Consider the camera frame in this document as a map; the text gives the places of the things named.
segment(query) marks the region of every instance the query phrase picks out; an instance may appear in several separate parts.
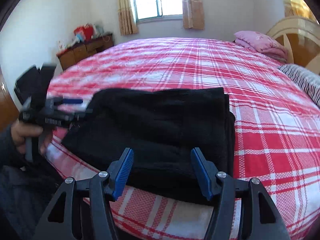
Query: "hand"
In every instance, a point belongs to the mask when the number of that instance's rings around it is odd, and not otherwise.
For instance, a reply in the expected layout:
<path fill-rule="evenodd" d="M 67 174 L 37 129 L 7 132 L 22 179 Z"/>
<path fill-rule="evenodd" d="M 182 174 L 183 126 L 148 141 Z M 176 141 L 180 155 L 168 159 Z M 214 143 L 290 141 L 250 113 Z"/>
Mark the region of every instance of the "hand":
<path fill-rule="evenodd" d="M 26 153 L 26 137 L 39 137 L 43 132 L 43 128 L 34 124 L 28 124 L 19 122 L 17 120 L 12 126 L 11 126 L 11 136 L 12 140 L 17 147 L 18 152 L 21 154 Z M 43 144 L 40 147 L 40 153 L 41 155 L 44 155 L 47 151 L 48 145 L 52 141 L 52 132 L 49 133 L 46 138 L 44 139 Z"/>

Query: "white wall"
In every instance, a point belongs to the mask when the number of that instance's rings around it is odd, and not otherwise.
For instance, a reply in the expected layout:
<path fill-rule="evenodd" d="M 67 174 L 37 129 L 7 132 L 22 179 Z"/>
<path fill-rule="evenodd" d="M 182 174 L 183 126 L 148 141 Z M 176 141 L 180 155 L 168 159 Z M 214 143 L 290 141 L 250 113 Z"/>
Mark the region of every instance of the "white wall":
<path fill-rule="evenodd" d="M 253 30 L 266 33 L 284 17 L 283 0 L 202 0 L 205 29 L 186 30 L 182 20 L 139 24 L 139 33 L 121 36 L 116 0 L 91 0 L 93 21 L 101 20 L 106 31 L 113 31 L 116 44 L 135 39 L 158 37 L 198 37 L 233 41 L 233 33 Z"/>
<path fill-rule="evenodd" d="M 8 90 L 19 107 L 13 88 L 31 65 L 56 62 L 58 41 L 71 41 L 73 30 L 91 22 L 88 0 L 21 0 L 0 32 L 0 66 Z"/>

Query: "black and white striped fabric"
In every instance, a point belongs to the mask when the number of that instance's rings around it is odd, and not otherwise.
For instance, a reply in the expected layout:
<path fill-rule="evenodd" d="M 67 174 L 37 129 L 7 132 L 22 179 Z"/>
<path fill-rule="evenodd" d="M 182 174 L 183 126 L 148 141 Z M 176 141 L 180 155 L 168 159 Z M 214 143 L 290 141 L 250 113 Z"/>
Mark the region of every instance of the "black and white striped fabric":
<path fill-rule="evenodd" d="M 320 107 L 320 76 L 296 64 L 278 67 Z"/>

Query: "beige curtain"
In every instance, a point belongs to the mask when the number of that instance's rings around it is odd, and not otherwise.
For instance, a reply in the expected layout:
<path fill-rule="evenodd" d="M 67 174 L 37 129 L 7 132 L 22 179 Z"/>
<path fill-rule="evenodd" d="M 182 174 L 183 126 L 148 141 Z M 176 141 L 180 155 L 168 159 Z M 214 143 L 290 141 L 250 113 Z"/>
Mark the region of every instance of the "beige curtain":
<path fill-rule="evenodd" d="M 118 0 L 118 16 L 121 35 L 138 33 L 138 28 L 133 19 L 130 0 Z"/>
<path fill-rule="evenodd" d="M 317 21 L 309 6 L 304 0 L 284 0 L 284 16 L 301 16 Z"/>
<path fill-rule="evenodd" d="M 204 11 L 201 0 L 182 0 L 183 27 L 204 29 Z"/>

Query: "wooden headboard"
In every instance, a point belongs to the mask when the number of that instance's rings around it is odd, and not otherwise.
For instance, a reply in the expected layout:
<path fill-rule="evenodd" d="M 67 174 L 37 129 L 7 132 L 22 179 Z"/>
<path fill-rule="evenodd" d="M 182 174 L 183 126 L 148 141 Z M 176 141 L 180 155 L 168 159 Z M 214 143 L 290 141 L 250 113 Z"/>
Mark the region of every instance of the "wooden headboard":
<path fill-rule="evenodd" d="M 287 63 L 303 66 L 320 74 L 320 25 L 299 16 L 286 17 L 267 35 L 288 49 Z"/>

